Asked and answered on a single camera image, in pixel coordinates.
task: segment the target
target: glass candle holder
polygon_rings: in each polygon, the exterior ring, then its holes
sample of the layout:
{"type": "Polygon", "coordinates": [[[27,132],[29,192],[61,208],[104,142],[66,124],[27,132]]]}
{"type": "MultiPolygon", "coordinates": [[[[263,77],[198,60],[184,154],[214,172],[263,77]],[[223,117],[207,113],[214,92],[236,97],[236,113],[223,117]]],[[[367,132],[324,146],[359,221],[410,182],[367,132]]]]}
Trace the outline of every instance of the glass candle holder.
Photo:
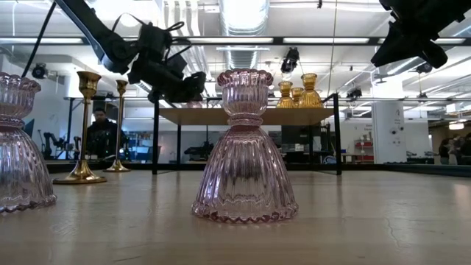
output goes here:
{"type": "Polygon", "coordinates": [[[301,77],[304,85],[304,92],[302,92],[299,107],[322,108],[321,97],[314,90],[316,86],[317,74],[303,74],[301,77]]]}
{"type": "Polygon", "coordinates": [[[231,128],[209,157],[192,213],[218,222],[276,222],[293,217],[298,204],[285,164],[260,128],[273,77],[236,69],[219,75],[231,128]]]}
{"type": "Polygon", "coordinates": [[[280,86],[281,98],[278,100],[277,107],[279,108],[294,108],[293,99],[289,97],[289,92],[291,91],[291,87],[293,85],[292,82],[280,82],[278,84],[280,86]]]}
{"type": "Polygon", "coordinates": [[[57,199],[42,154],[21,129],[40,90],[35,81],[0,73],[0,213],[47,206],[57,199]]]}
{"type": "Polygon", "coordinates": [[[303,88],[292,88],[291,89],[291,96],[293,97],[294,107],[300,106],[300,99],[302,92],[304,91],[303,88]]]}

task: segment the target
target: wooden table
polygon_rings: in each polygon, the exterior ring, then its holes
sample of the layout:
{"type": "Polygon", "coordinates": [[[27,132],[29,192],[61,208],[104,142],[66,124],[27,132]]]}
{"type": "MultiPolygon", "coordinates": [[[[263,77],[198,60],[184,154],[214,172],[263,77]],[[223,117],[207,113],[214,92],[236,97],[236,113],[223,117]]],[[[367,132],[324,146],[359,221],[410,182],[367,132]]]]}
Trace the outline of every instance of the wooden table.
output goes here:
{"type": "Polygon", "coordinates": [[[202,172],[102,175],[107,183],[56,185],[55,206],[0,215],[0,264],[471,262],[467,178],[289,172],[295,219],[231,225],[190,214],[202,172]]]}
{"type": "MultiPolygon", "coordinates": [[[[228,114],[221,108],[162,108],[160,115],[180,125],[227,125],[228,114]]],[[[315,125],[333,115],[331,108],[267,108],[263,125],[315,125]]]]}

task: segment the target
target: gold candlestick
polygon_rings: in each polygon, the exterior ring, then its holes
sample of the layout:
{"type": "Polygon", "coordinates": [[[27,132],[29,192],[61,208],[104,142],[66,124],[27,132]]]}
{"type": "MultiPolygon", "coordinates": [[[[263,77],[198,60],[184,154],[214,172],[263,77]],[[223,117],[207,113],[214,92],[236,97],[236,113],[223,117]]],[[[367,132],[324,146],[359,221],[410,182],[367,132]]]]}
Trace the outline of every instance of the gold candlestick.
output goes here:
{"type": "Polygon", "coordinates": [[[125,168],[119,159],[119,150],[121,148],[121,126],[123,124],[124,109],[123,94],[126,92],[127,82],[123,80],[116,80],[116,85],[119,93],[118,132],[116,133],[116,158],[113,162],[113,165],[109,169],[105,169],[104,172],[130,172],[131,170],[125,168]]]}
{"type": "Polygon", "coordinates": [[[85,159],[85,150],[87,147],[87,124],[88,124],[88,105],[91,103],[91,97],[96,94],[98,81],[102,78],[100,75],[88,71],[78,71],[80,82],[79,90],[83,95],[83,124],[82,124],[82,148],[80,150],[80,159],[77,161],[75,169],[63,180],[54,179],[54,184],[89,184],[103,183],[106,178],[95,175],[88,167],[85,159]]]}

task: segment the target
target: wire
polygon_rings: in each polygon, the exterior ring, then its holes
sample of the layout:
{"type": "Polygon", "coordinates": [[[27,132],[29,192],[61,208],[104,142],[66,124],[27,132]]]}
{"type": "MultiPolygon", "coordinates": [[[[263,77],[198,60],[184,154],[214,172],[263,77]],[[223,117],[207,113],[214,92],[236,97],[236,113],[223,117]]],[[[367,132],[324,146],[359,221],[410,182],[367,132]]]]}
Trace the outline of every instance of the wire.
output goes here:
{"type": "Polygon", "coordinates": [[[49,23],[49,19],[52,16],[52,12],[54,12],[54,8],[56,7],[56,2],[54,1],[47,12],[46,18],[44,19],[43,26],[41,27],[41,31],[39,31],[38,39],[36,40],[35,47],[32,49],[31,55],[29,56],[28,63],[26,64],[23,74],[21,77],[26,77],[28,74],[29,67],[31,67],[32,60],[35,58],[36,52],[38,51],[39,44],[41,43],[41,39],[43,38],[44,32],[46,31],[47,24],[49,23]]]}
{"type": "Polygon", "coordinates": [[[336,42],[336,30],[337,30],[337,5],[339,4],[339,0],[336,0],[336,11],[333,18],[333,37],[332,37],[332,52],[330,53],[330,71],[329,71],[329,87],[327,89],[327,96],[330,93],[330,84],[332,82],[332,70],[333,70],[333,50],[335,49],[335,42],[336,42]]]}

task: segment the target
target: black robotic arm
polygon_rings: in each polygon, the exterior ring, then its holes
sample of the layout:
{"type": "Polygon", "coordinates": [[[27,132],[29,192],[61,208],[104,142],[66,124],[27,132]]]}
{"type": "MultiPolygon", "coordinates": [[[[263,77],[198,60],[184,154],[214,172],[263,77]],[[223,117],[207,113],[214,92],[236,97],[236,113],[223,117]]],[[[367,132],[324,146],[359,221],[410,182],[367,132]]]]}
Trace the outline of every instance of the black robotic arm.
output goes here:
{"type": "Polygon", "coordinates": [[[380,0],[396,21],[371,62],[379,67],[411,57],[421,57],[434,68],[447,62],[443,49],[432,40],[454,21],[461,22],[471,0],[380,0]]]}
{"type": "Polygon", "coordinates": [[[63,12],[79,27],[93,47],[103,66],[113,73],[125,74],[131,84],[144,81],[152,86],[152,97],[163,95],[170,102],[200,100],[205,88],[206,75],[203,72],[183,79],[186,62],[180,53],[168,58],[172,44],[188,45],[187,40],[172,38],[170,31],[179,29],[179,22],[169,29],[160,29],[151,23],[144,24],[137,41],[125,41],[113,30],[108,29],[84,0],[55,0],[63,12]]]}

